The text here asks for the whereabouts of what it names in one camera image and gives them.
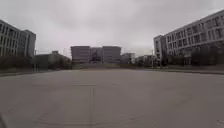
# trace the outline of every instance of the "building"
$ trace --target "building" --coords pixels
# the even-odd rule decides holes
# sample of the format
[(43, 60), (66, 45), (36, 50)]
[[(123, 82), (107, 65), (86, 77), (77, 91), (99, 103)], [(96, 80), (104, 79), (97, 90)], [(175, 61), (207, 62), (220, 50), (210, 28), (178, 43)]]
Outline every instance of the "building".
[(91, 51), (91, 63), (102, 63), (102, 48), (101, 47), (92, 47)]
[(24, 56), (33, 58), (36, 35), (0, 20), (0, 56)]
[(35, 56), (37, 68), (69, 68), (71, 59), (52, 51), (50, 54), (40, 54)]
[(163, 59), (166, 58), (167, 47), (164, 36), (159, 35), (154, 38), (154, 50), (158, 62), (161, 62)]
[(117, 46), (73, 46), (71, 51), (74, 64), (120, 62), (121, 48)]
[(209, 49), (210, 46), (224, 44), (224, 10), (197, 20), (184, 27), (154, 38), (155, 54), (161, 59), (162, 45), (159, 40), (165, 39), (166, 54), (168, 56), (184, 56), (189, 59), (194, 51)]
[(91, 57), (90, 46), (71, 47), (73, 64), (89, 63)]
[(134, 64), (135, 63), (135, 53), (124, 53), (121, 55), (121, 62), (123, 64)]
[(121, 47), (103, 46), (102, 47), (103, 63), (120, 63)]

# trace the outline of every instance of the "concrete pavement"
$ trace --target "concrete pavement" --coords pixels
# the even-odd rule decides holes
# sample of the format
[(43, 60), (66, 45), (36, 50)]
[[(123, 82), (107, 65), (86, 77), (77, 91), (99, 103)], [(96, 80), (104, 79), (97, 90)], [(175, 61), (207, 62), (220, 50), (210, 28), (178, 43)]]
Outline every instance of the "concrete pavement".
[(0, 78), (9, 128), (223, 128), (222, 75), (75, 70)]

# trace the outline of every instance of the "sky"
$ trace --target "sky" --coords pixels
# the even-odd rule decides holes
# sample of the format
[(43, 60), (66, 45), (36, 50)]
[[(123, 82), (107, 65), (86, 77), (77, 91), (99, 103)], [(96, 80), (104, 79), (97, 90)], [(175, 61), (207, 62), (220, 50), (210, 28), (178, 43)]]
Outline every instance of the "sky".
[(222, 9), (223, 0), (0, 0), (0, 19), (36, 33), (38, 54), (109, 45), (145, 55), (155, 36)]

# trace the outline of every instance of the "building facade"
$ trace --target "building facade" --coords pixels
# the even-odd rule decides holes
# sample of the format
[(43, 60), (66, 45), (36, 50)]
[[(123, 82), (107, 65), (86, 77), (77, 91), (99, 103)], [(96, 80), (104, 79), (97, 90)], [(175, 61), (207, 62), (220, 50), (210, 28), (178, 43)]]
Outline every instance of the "building facade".
[(223, 45), (224, 10), (169, 32), (164, 36), (154, 38), (155, 54), (159, 53), (158, 59), (162, 57), (162, 51), (160, 50), (162, 46), (158, 41), (161, 38), (165, 39), (167, 55), (181, 55), (185, 58), (190, 58), (195, 50), (209, 49), (211, 45)]
[(91, 50), (90, 46), (73, 46), (71, 47), (72, 62), (74, 64), (89, 63)]
[(73, 46), (72, 61), (77, 63), (119, 63), (121, 48), (117, 46)]
[(123, 64), (134, 64), (135, 63), (135, 53), (124, 53), (121, 55), (121, 62)]
[(92, 47), (91, 51), (91, 63), (102, 63), (102, 48), (101, 47)]
[(121, 47), (103, 46), (102, 47), (103, 63), (120, 63)]
[(166, 41), (164, 36), (159, 35), (154, 38), (154, 50), (157, 61), (161, 62), (167, 54)]
[(0, 20), (0, 56), (34, 57), (36, 35)]

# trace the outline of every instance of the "window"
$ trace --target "window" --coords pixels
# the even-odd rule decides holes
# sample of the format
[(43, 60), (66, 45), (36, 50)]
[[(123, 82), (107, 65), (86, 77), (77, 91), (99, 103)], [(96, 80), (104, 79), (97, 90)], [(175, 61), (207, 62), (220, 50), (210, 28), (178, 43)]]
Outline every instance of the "window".
[(13, 42), (12, 42), (12, 47), (13, 48), (15, 47), (15, 40), (13, 40)]
[(206, 38), (206, 33), (201, 33), (201, 41), (205, 42), (207, 41), (207, 38)]
[(216, 30), (215, 30), (215, 33), (216, 33), (216, 37), (217, 37), (218, 39), (223, 37), (222, 28), (220, 28), (220, 29), (216, 29)]
[(172, 35), (172, 41), (174, 41), (174, 35)]
[(12, 37), (13, 36), (13, 30), (9, 29), (9, 36)]
[(183, 46), (183, 44), (182, 44), (182, 40), (179, 40), (178, 41), (178, 47), (182, 47)]
[(213, 22), (213, 26), (215, 27), (220, 26), (219, 17), (215, 17), (214, 19), (212, 19), (212, 22)]
[(5, 26), (2, 27), (2, 33), (4, 33), (4, 32), (5, 32)]
[(215, 33), (214, 33), (214, 30), (211, 30), (211, 33), (212, 33), (212, 39), (214, 40), (214, 39), (215, 39)]
[(188, 43), (191, 44), (191, 38), (188, 38), (187, 40), (188, 40)]
[(184, 37), (186, 37), (186, 31), (184, 30)]
[(174, 42), (174, 47), (177, 48), (177, 42)]
[(193, 37), (193, 36), (191, 37), (191, 43), (192, 43), (192, 44), (195, 43), (195, 41), (194, 41), (194, 37)]
[(224, 25), (224, 16), (221, 16), (222, 24)]
[(7, 46), (9, 46), (9, 38), (7, 39)]
[(198, 27), (197, 27), (197, 25), (194, 25), (192, 27), (192, 30), (193, 30), (193, 33), (198, 33)]
[(212, 28), (212, 22), (211, 22), (211, 20), (206, 21), (206, 27), (208, 29)]
[(171, 41), (171, 36), (168, 36), (168, 41), (169, 41), (169, 42)]
[(187, 29), (187, 35), (190, 36), (191, 34), (192, 34), (192, 32), (191, 32), (191, 28), (188, 28), (188, 29)]
[(172, 45), (173, 45), (173, 48), (175, 48), (175, 42), (173, 42)]
[(159, 54), (157, 54), (156, 56), (157, 56), (158, 59), (160, 59), (160, 55)]
[(3, 41), (3, 45), (5, 45), (6, 44), (6, 37), (4, 37), (4, 41)]
[(184, 44), (184, 46), (187, 45), (187, 40), (186, 39), (183, 39), (183, 44)]
[(17, 44), (18, 44), (18, 41), (16, 41), (16, 43), (15, 43), (15, 48), (17, 49)]
[(181, 31), (180, 34), (181, 34), (181, 37), (183, 38), (183, 37), (184, 37), (184, 33), (183, 33), (183, 31)]
[(0, 44), (3, 43), (3, 36), (0, 36)]
[(156, 49), (157, 49), (157, 52), (158, 52), (158, 48), (159, 48), (159, 42), (156, 41)]
[(0, 24), (0, 33), (1, 33), (1, 31), (2, 31), (2, 24)]
[(208, 39), (211, 40), (212, 36), (211, 36), (211, 31), (208, 31)]
[(5, 35), (7, 35), (8, 34), (8, 27), (6, 27), (6, 29), (5, 29)]
[(202, 29), (202, 30), (205, 29), (205, 25), (204, 25), (204, 23), (201, 23), (201, 29)]
[(199, 29), (199, 31), (201, 30), (201, 24), (198, 24), (198, 29)]
[(181, 38), (181, 32), (176, 33), (176, 37), (177, 37), (177, 39), (180, 39)]
[(12, 39), (10, 39), (9, 47), (12, 47)]
[(194, 36), (194, 41), (196, 44), (200, 43), (200, 36), (199, 35)]

